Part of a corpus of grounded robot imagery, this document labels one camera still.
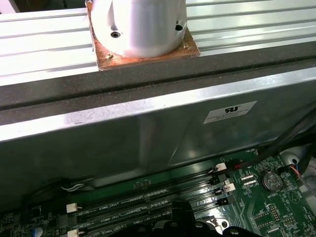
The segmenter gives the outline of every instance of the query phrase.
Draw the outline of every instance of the gray cable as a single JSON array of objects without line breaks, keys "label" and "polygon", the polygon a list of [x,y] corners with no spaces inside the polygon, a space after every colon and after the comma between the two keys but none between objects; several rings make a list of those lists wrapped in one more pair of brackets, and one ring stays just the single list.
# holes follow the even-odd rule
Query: gray cable
[{"label": "gray cable", "polygon": [[311,191],[311,193],[316,197],[316,192],[311,188],[311,186],[305,181],[301,175],[297,175],[298,179],[306,186],[306,188]]}]

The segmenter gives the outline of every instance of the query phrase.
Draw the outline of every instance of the capacitor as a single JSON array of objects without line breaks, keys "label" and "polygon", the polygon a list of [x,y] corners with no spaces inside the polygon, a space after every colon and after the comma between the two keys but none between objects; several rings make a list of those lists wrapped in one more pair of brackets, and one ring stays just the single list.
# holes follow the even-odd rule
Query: capacitor
[{"label": "capacitor", "polygon": [[281,177],[270,171],[266,171],[261,175],[260,184],[269,193],[277,193],[283,188]]},{"label": "capacitor", "polygon": [[33,230],[33,237],[42,237],[45,235],[45,229],[42,227],[37,227]]}]

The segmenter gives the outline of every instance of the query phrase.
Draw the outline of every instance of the white connector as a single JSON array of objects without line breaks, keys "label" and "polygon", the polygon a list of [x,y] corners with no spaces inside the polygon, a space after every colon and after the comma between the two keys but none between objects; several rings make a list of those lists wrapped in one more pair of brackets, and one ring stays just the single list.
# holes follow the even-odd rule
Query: white connector
[{"label": "white connector", "polygon": [[228,184],[228,185],[225,185],[225,186],[224,186],[224,190],[225,190],[226,192],[231,192],[231,191],[236,190],[236,187],[235,187],[234,184]]},{"label": "white connector", "polygon": [[72,230],[67,232],[67,237],[79,237],[79,230]]},{"label": "white connector", "polygon": [[71,204],[66,205],[66,211],[67,213],[78,211],[77,203],[71,203]]},{"label": "white connector", "polygon": [[217,164],[215,167],[216,167],[216,172],[219,172],[219,171],[227,169],[225,163]]}]

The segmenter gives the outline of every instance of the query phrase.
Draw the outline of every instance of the sticker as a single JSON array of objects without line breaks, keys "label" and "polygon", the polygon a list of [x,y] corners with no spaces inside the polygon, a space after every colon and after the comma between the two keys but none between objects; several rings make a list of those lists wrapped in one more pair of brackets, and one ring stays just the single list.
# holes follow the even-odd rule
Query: sticker
[{"label": "sticker", "polygon": [[208,113],[208,116],[206,117],[203,124],[245,115],[256,103],[257,101],[252,101],[249,103],[232,105],[226,108],[212,110]]}]

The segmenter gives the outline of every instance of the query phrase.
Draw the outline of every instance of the metal cover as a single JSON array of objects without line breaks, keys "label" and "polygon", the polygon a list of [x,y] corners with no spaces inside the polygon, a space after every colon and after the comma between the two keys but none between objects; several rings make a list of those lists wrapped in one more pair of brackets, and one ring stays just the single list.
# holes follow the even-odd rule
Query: metal cover
[{"label": "metal cover", "polygon": [[[314,0],[187,0],[202,56],[316,40]],[[0,85],[97,71],[86,11],[0,15]]]}]

